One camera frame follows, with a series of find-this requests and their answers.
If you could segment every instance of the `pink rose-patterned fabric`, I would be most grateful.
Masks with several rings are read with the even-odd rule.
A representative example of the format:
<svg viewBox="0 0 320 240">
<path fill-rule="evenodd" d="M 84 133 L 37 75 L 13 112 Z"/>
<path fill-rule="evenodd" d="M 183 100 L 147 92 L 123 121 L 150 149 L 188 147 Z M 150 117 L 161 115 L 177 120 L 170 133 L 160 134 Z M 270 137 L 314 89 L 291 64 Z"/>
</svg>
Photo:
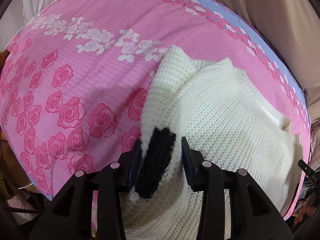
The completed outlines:
<svg viewBox="0 0 320 240">
<path fill-rule="evenodd" d="M 245 69 L 291 119 L 308 161 L 301 91 L 259 35 L 217 1 L 58 0 L 10 41 L 0 79 L 1 127 L 49 199 L 77 170 L 99 171 L 132 149 L 152 77 L 172 45 Z"/>
</svg>

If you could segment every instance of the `metal screw head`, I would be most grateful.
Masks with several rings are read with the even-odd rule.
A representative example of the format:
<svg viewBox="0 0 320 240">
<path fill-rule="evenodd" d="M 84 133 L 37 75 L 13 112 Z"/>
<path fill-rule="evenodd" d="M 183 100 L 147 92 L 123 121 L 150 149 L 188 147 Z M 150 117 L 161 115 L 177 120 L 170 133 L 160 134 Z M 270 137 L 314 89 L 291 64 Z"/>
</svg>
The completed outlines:
<svg viewBox="0 0 320 240">
<path fill-rule="evenodd" d="M 110 164 L 110 167 L 111 167 L 112 169 L 117 169 L 117 168 L 120 167 L 120 163 L 117 163 L 117 162 L 111 163 L 111 164 Z"/>
<path fill-rule="evenodd" d="M 204 162 L 202 162 L 202 166 L 204 166 L 204 167 L 206 167 L 206 168 L 211 167 L 211 165 L 212 165 L 212 163 L 209 162 L 209 161 L 204 161 Z"/>
<path fill-rule="evenodd" d="M 239 170 L 238 170 L 238 173 L 239 173 L 241 176 L 245 176 L 245 175 L 248 174 L 245 169 L 239 169 Z"/>
<path fill-rule="evenodd" d="M 76 177 L 81 177 L 84 174 L 84 171 L 76 171 Z"/>
</svg>

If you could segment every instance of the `black clamp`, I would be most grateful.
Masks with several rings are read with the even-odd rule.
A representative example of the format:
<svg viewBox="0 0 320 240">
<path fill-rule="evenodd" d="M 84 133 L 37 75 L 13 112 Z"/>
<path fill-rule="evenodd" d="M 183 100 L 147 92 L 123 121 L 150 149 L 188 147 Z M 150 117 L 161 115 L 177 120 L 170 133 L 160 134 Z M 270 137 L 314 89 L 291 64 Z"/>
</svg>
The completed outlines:
<svg viewBox="0 0 320 240">
<path fill-rule="evenodd" d="M 77 171 L 62 187 L 29 234 L 29 240 L 91 239 L 93 191 L 98 190 L 99 239 L 124 240 L 119 192 L 129 192 L 138 174 L 141 142 L 102 171 Z"/>
<path fill-rule="evenodd" d="M 190 149 L 185 137 L 181 146 L 187 182 L 193 191 L 204 192 L 197 240 L 224 239 L 224 189 L 230 194 L 232 240 L 292 239 L 287 223 L 246 170 L 221 170 Z"/>
</svg>

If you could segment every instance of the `cream sweater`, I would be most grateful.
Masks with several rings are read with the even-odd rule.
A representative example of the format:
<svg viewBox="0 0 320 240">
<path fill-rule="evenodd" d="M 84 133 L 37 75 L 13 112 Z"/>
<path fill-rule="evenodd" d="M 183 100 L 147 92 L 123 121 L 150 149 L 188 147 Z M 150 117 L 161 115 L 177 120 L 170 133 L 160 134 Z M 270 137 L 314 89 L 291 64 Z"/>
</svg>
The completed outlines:
<svg viewBox="0 0 320 240">
<path fill-rule="evenodd" d="M 217 63 L 193 60 L 182 49 L 171 47 L 151 84 L 141 124 L 144 156 L 155 128 L 169 128 L 176 141 L 152 197 L 143 199 L 133 190 L 122 198 L 127 239 L 196 239 L 202 192 L 192 192 L 186 182 L 182 136 L 190 148 L 221 169 L 246 169 L 282 215 L 290 206 L 301 176 L 300 137 L 291 134 L 290 120 L 229 58 Z M 225 202 L 228 238 L 227 192 Z"/>
</svg>

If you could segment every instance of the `white cloth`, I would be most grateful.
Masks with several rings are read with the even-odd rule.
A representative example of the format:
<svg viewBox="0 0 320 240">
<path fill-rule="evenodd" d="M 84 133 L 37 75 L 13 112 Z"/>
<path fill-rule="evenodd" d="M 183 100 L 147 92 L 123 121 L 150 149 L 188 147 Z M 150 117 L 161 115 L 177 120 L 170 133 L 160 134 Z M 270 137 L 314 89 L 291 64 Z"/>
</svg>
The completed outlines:
<svg viewBox="0 0 320 240">
<path fill-rule="evenodd" d="M 230 59 L 193 60 L 182 49 L 171 47 L 148 91 L 141 125 L 144 154 L 156 127 L 168 127 L 176 134 L 176 142 L 151 199 L 140 198 L 134 190 L 122 198 L 128 239 L 196 239 L 202 193 L 192 192 L 187 185 L 181 165 L 182 136 L 220 168 L 246 169 L 285 214 L 301 176 L 300 137 L 290 133 L 290 120 Z M 227 204 L 225 213 L 228 238 Z"/>
</svg>

